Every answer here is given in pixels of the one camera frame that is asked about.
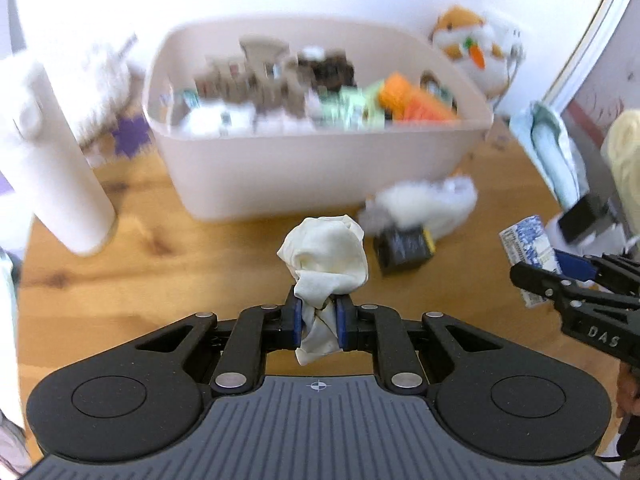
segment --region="door frame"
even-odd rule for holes
[[[564,111],[596,64],[625,13],[630,0],[602,0],[593,20],[543,101]]]

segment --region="stuffed animal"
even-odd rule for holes
[[[453,6],[436,23],[431,41],[493,99],[510,85],[510,60],[495,41],[494,28],[465,7]]]

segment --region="silver screw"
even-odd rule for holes
[[[216,377],[216,384],[221,388],[237,388],[246,382],[246,377],[238,372],[225,372]]]
[[[400,372],[391,377],[391,382],[398,388],[415,388],[422,384],[422,377],[412,372]]]

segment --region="orange toy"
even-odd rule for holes
[[[458,115],[438,98],[412,85],[398,72],[390,75],[380,92],[378,101],[399,121],[454,121]]]

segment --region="wooden table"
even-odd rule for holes
[[[370,240],[369,281],[358,303],[396,308],[420,319],[441,310],[484,330],[593,374],[613,393],[617,362],[559,331],[551,306],[524,307],[509,280],[498,232],[520,219],[558,212],[540,176],[503,124],[462,163],[479,190],[476,210],[441,240],[415,272],[382,278]],[[39,222],[33,227],[19,294],[18,362],[22,400],[47,374],[193,312],[235,318],[245,307],[284,301],[292,277],[276,256],[305,217],[202,223],[182,207],[161,159],[145,155],[97,170],[119,215],[114,239],[90,258],[69,253]],[[353,213],[353,210],[320,214]],[[293,352],[275,352],[268,372],[339,375],[371,371],[368,354],[336,354],[300,367]],[[30,439],[32,456],[39,451]]]

